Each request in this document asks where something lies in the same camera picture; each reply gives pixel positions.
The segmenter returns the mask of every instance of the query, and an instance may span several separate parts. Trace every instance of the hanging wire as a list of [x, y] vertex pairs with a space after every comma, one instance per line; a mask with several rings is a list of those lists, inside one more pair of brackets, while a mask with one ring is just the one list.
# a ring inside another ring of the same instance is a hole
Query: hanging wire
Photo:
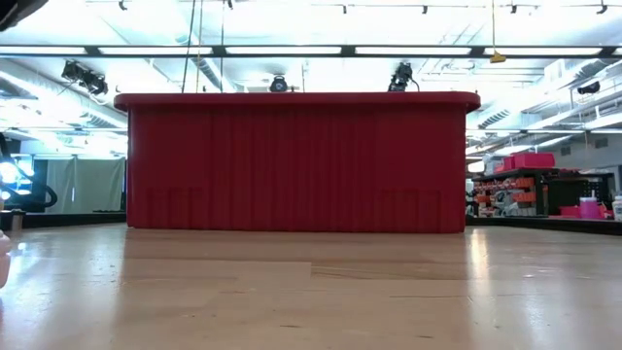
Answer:
[[[221, 47], [225, 46], [225, 5], [227, 4], [226, 0], [223, 0], [223, 12], [221, 15]], [[223, 79], [225, 78], [225, 70], [223, 68], [223, 58], [221, 57], [221, 93], [223, 93]]]
[[182, 93], [186, 90], [186, 76], [188, 74], [188, 60], [190, 58], [190, 44], [192, 42], [192, 29], [194, 28], [194, 10], [196, 10], [196, 0], [192, 0], [192, 14], [190, 19], [190, 31], [188, 33], [188, 49], [186, 50], [186, 65], [184, 66], [184, 81], [182, 82]]
[[495, 0], [493, 0], [493, 52], [497, 52], [497, 26], [495, 25]]
[[198, 76], [200, 69], [198, 69], [201, 61], [201, 41], [203, 40], [203, 0], [201, 0], [201, 16], [198, 25], [198, 50], [196, 52], [196, 89], [194, 92], [198, 92]]

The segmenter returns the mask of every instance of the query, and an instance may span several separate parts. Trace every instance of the white bottle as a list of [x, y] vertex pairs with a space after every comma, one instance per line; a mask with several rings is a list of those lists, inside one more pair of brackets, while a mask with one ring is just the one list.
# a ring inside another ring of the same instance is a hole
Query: white bottle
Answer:
[[11, 266], [11, 242], [9, 237], [0, 230], [0, 288], [4, 287], [9, 277], [9, 266]]
[[615, 221], [622, 222], [622, 195], [617, 195], [612, 205]]

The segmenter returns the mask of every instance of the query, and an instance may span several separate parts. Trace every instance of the ceiling light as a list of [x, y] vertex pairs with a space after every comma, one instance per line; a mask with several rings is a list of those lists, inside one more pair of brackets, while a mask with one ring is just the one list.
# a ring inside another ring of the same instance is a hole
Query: ceiling light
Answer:
[[0, 46], [1, 54], [86, 54], [81, 47]]
[[509, 156], [511, 154], [527, 151], [531, 145], [509, 146], [495, 151], [495, 155]]
[[120, 55], [168, 55], [168, 54], [211, 54], [212, 48], [204, 47], [102, 47], [99, 50], [103, 54], [120, 54]]
[[472, 155], [474, 153], [486, 152], [495, 147], [495, 145], [487, 145], [487, 146], [471, 146], [465, 149], [466, 155]]
[[566, 141], [568, 139], [570, 139], [571, 136], [562, 136], [562, 137], [558, 137], [558, 138], [554, 138], [552, 140], [548, 140], [545, 142], [542, 142], [541, 144], [537, 145], [538, 147], [549, 147], [549, 146], [553, 146], [555, 144], [558, 144], [562, 141]]
[[338, 54], [340, 47], [235, 47], [226, 48], [230, 54]]
[[615, 123], [622, 123], [622, 113], [617, 113], [611, 116], [600, 117], [594, 121], [587, 122], [585, 128], [593, 129], [598, 127], [609, 126]]
[[356, 48], [357, 54], [412, 54], [412, 55], [467, 55], [470, 48], [395, 48], [395, 47], [363, 47]]
[[[497, 48], [505, 55], [596, 55], [602, 48]], [[495, 54], [495, 49], [487, 48], [485, 54]]]
[[476, 161], [466, 166], [469, 173], [484, 172], [485, 166], [483, 161]]
[[542, 134], [575, 134], [582, 133], [583, 130], [547, 130], [547, 129], [535, 129], [527, 130], [528, 133], [542, 133]]
[[541, 120], [539, 122], [534, 122], [533, 124], [527, 126], [527, 129], [540, 129], [546, 126], [550, 126], [554, 123], [560, 122], [568, 117], [567, 113], [562, 113], [557, 116], [549, 117], [545, 120]]
[[622, 129], [596, 129], [596, 130], [591, 130], [591, 133], [609, 133], [609, 134], [616, 134], [616, 133], [622, 133]]

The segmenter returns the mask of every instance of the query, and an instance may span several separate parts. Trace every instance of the spotlight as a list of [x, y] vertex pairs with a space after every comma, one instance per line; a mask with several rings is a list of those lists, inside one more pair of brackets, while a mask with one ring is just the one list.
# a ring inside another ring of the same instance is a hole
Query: spotlight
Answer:
[[270, 92], [287, 92], [288, 83], [284, 76], [276, 76], [270, 85]]
[[408, 87], [408, 83], [413, 82], [419, 91], [419, 84], [412, 79], [412, 67], [410, 63], [400, 62], [396, 73], [391, 77], [389, 84], [389, 92], [404, 92]]
[[86, 88], [88, 93], [98, 95], [108, 93], [106, 77], [97, 74], [75, 61], [67, 61], [60, 75], [69, 82], [78, 83], [79, 86]]
[[580, 87], [576, 91], [579, 94], [596, 93], [601, 90], [601, 83], [595, 82], [586, 87]]

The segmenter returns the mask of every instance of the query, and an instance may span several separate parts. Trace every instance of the cable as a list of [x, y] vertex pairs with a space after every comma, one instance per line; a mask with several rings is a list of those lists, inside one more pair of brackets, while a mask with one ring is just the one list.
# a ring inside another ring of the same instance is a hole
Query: cable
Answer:
[[192, 29], [194, 28], [194, 10], [196, 10], [196, 0], [192, 0], [192, 14], [190, 19], [190, 33], [188, 33], [188, 49], [186, 50], [186, 65], [184, 66], [184, 81], [182, 82], [182, 93], [186, 90], [186, 76], [188, 74], [188, 60], [190, 59], [190, 44], [192, 43]]
[[[233, 4], [228, 1], [229, 7], [233, 10]], [[223, 0], [223, 11], [221, 15], [221, 46], [225, 45], [225, 0]], [[223, 68], [223, 58], [221, 57], [221, 93], [223, 93], [223, 80], [225, 79], [225, 69]]]
[[497, 52], [497, 26], [495, 25], [495, 0], [493, 0], [493, 52]]
[[9, 193], [11, 195], [11, 198], [15, 198], [17, 201], [21, 201], [21, 202], [26, 202], [26, 203], [35, 204], [35, 205], [41, 205], [44, 208], [50, 208], [51, 206], [55, 205], [58, 202], [58, 196], [56, 195], [56, 192], [54, 192], [54, 190], [52, 190], [52, 188], [50, 186], [48, 186], [47, 184], [39, 182], [38, 180], [36, 180], [34, 178], [34, 176], [30, 176], [30, 175], [26, 174], [26, 172], [23, 171], [23, 169], [21, 169], [19, 166], [17, 166], [16, 162], [11, 157], [11, 153], [9, 152], [9, 146], [7, 145], [7, 139], [4, 137], [4, 134], [1, 133], [1, 132], [0, 132], [0, 159], [2, 160], [2, 162], [8, 162], [8, 163], [12, 164], [17, 169], [17, 171], [19, 172], [19, 174], [21, 176], [23, 176], [26, 179], [30, 180], [33, 184], [42, 185], [45, 188], [46, 193], [48, 193], [50, 195], [50, 201], [49, 202], [46, 202], [46, 201], [42, 202], [42, 201], [34, 200], [34, 199], [31, 199], [27, 195], [22, 195], [22, 194], [19, 194], [19, 193], [13, 191], [13, 189], [10, 189], [4, 183], [0, 182], [0, 189], [2, 189], [2, 191], [6, 192], [6, 193]]
[[[196, 51], [196, 62], [201, 61], [201, 42], [203, 41], [203, 0], [201, 0], [201, 16], [198, 24], [198, 50]], [[198, 64], [196, 65], [196, 88], [194, 92], [198, 92], [198, 75], [200, 74]]]

